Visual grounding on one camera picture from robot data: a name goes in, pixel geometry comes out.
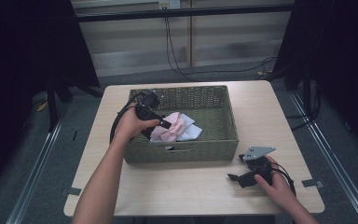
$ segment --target crumpled fabric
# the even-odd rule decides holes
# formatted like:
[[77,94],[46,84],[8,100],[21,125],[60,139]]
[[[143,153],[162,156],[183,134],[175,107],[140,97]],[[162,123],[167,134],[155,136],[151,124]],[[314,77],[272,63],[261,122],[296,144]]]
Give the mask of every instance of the crumpled fabric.
[[190,141],[197,139],[202,132],[194,125],[195,120],[180,112],[170,114],[165,120],[172,124],[171,128],[167,130],[157,126],[150,135],[150,142]]

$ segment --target table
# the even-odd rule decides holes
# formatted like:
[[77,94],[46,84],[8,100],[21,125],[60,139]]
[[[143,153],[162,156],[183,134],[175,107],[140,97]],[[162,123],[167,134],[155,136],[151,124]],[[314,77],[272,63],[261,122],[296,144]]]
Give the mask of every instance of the table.
[[[123,163],[117,217],[272,215],[282,210],[259,186],[242,189],[227,174],[248,172],[238,155],[250,146],[276,147],[269,155],[295,181],[297,198],[312,213],[324,203],[316,187],[304,188],[310,171],[267,81],[197,82],[109,86],[106,88],[72,187],[85,188],[108,148],[112,123],[130,90],[227,85],[240,143],[232,161]],[[79,196],[68,195],[64,213],[72,216]]]

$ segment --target carpeted floor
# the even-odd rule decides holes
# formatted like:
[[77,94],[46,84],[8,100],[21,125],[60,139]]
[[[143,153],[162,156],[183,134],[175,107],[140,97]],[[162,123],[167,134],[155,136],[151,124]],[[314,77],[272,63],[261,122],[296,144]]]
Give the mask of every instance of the carpeted floor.
[[[258,63],[205,66],[197,69],[203,72],[211,70],[220,72],[201,73],[188,77],[198,81],[254,80],[259,78],[256,71],[262,71],[262,67],[238,73],[225,73],[223,71],[244,70],[256,65]],[[271,66],[272,64],[268,64],[266,70],[269,70]],[[100,78],[101,91],[108,85],[188,81],[188,79],[171,70]],[[298,114],[290,97],[291,92],[285,89],[283,80],[273,80],[271,85],[285,115]],[[74,100],[69,104],[66,116],[63,118],[60,133],[48,156],[47,164],[36,185],[33,198],[22,223],[70,222],[70,218],[66,217],[62,211],[66,201],[66,195],[62,190],[71,187],[101,101],[100,98],[90,96],[83,91],[77,89],[71,89],[71,91],[75,96]],[[43,94],[36,95],[35,100],[43,98],[43,96]],[[37,106],[34,106],[33,113],[26,122],[18,150],[5,171],[0,175],[0,223],[7,221],[48,135],[48,111],[36,112]],[[288,122],[291,127],[296,127],[302,123],[302,119],[289,119]],[[354,184],[358,187],[358,136],[356,133],[348,131],[345,120],[323,96],[320,114],[316,122]],[[321,223],[358,223],[357,212],[337,181],[307,126],[296,129],[294,136],[313,178],[324,183],[324,187],[320,188],[319,191],[325,203],[325,210],[315,216]],[[275,219],[276,223],[292,223],[290,217],[286,215],[276,216]],[[116,223],[142,223],[143,221],[142,218],[115,218]],[[160,217],[149,218],[147,221],[149,223],[193,223],[194,219]],[[237,218],[237,221],[242,223],[240,217]]]

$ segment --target basket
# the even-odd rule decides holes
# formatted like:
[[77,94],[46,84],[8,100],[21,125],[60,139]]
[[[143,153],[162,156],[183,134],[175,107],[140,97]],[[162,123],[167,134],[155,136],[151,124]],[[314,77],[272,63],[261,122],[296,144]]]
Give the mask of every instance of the basket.
[[[130,98],[140,91],[150,90],[131,90]],[[153,92],[160,96],[156,114],[186,114],[202,133],[196,140],[172,143],[150,143],[139,134],[128,145],[124,157],[127,163],[233,159],[239,140],[227,86],[161,88]]]

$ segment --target person's right arm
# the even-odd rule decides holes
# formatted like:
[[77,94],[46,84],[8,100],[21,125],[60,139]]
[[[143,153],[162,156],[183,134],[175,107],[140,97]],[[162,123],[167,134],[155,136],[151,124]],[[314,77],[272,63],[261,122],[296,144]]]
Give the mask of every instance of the person's right arm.
[[[270,162],[277,163],[271,157],[266,157]],[[272,164],[272,167],[279,169],[276,164]],[[286,179],[280,173],[272,172],[272,186],[261,175],[255,175],[255,181],[266,191],[273,202],[292,217],[296,224],[318,223],[315,217],[298,201]]]

